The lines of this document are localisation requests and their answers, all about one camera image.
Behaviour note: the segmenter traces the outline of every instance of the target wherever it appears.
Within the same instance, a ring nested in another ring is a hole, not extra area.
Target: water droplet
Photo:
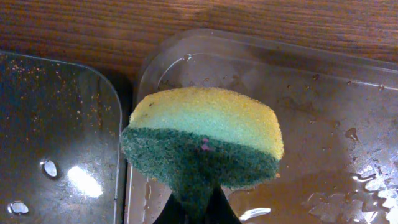
[[[338,127],[340,127],[340,122],[339,122],[339,121],[335,121],[335,123],[334,123],[334,127],[335,127],[335,128],[338,128]]]
[[[184,55],[184,57],[183,57],[183,59],[182,60],[184,60],[184,61],[189,61],[190,59],[192,58],[192,54],[186,54],[186,55]]]
[[[94,162],[97,165],[101,165],[102,164],[102,158],[100,156],[97,156],[94,158]]]
[[[313,79],[314,81],[317,81],[317,80],[319,79],[319,74],[314,75],[314,76],[312,77],[312,79]]]
[[[151,194],[152,194],[152,187],[150,186],[149,182],[147,182],[146,191],[145,191],[145,199],[149,200]]]
[[[356,128],[350,128],[345,133],[346,138],[350,138],[354,141],[359,141],[358,136],[356,135]]]
[[[29,212],[29,208],[21,201],[12,202],[8,211],[14,214],[26,214]]]
[[[56,177],[58,172],[57,172],[57,166],[54,164],[53,161],[47,160],[45,162],[41,162],[44,168],[44,172],[48,174],[50,177]]]
[[[67,185],[67,183],[65,182],[65,181],[60,181],[60,182],[57,182],[56,184],[55,184],[55,186],[57,186],[57,187],[64,187],[64,186],[66,186]]]

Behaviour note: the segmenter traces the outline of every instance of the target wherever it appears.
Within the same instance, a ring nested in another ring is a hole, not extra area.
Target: water puddle
[[[321,172],[294,181],[279,178],[234,191],[228,200],[238,217],[269,208],[272,215],[253,217],[251,223],[389,223],[386,199],[366,188],[375,178],[347,172]]]

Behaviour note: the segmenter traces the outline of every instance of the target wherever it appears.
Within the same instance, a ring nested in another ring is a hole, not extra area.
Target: brown speck
[[[313,79],[314,81],[317,81],[317,80],[319,79],[319,74],[314,75],[314,76],[312,77],[312,79]]]

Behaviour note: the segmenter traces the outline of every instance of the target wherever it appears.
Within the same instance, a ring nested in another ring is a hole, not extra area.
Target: pink speck
[[[210,148],[206,144],[202,145],[201,148],[205,151],[210,150]]]

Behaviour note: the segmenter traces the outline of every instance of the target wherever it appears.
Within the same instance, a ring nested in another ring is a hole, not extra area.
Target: clear plastic container
[[[136,102],[215,86],[269,105],[285,144],[279,178],[224,189],[243,223],[397,223],[398,66],[209,29],[183,32],[145,62]],[[129,223],[152,223],[170,189],[129,169]]]
[[[0,51],[0,223],[122,223],[132,91],[112,78]]]

